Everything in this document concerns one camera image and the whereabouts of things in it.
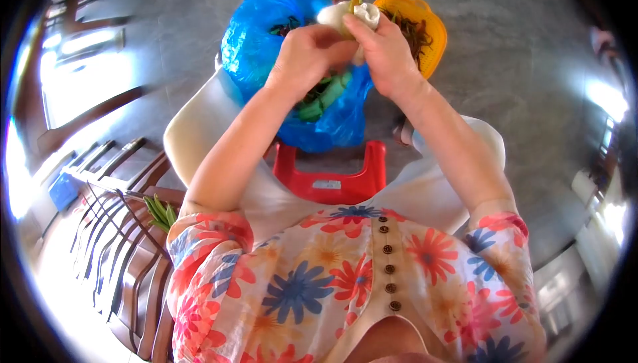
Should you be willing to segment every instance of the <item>woman's left hand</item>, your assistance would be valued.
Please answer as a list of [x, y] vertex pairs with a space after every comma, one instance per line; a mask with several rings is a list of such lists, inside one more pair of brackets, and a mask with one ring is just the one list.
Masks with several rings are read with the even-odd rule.
[[264, 88], [278, 89], [296, 103], [331, 67], [352, 60], [358, 47], [327, 25], [294, 29], [283, 40]]

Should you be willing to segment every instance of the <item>floral blouse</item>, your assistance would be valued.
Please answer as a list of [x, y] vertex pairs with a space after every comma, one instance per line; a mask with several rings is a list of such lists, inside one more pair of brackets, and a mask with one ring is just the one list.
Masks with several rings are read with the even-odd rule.
[[181, 217], [168, 235], [176, 362], [342, 362], [400, 316], [446, 361], [539, 361], [523, 220], [489, 215], [457, 239], [392, 210], [335, 207], [253, 247], [236, 212]]

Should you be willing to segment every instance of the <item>red plastic stool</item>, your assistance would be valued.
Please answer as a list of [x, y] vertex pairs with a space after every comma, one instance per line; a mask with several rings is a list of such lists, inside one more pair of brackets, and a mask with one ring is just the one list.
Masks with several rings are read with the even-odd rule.
[[385, 144], [366, 143], [363, 169], [354, 175], [300, 172], [295, 168], [297, 149], [277, 143], [272, 172], [294, 195], [330, 205], [355, 205], [385, 187]]

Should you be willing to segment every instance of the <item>woman's right hand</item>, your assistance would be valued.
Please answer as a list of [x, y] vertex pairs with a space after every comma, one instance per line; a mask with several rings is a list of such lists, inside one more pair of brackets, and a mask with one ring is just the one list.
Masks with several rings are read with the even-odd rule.
[[399, 104], [410, 99], [426, 82], [412, 59], [401, 29], [381, 14], [376, 32], [348, 14], [343, 23], [363, 47], [374, 86], [382, 95]]

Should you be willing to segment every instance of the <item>basket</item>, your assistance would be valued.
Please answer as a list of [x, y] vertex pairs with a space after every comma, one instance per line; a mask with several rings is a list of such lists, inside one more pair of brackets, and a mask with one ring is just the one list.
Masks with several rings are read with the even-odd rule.
[[398, 11], [405, 18], [414, 22], [426, 21], [426, 31], [432, 36], [432, 44], [423, 46], [419, 55], [421, 74], [428, 79], [436, 69], [445, 46], [447, 45], [447, 32], [439, 17], [423, 0], [375, 0], [374, 5], [390, 13]]

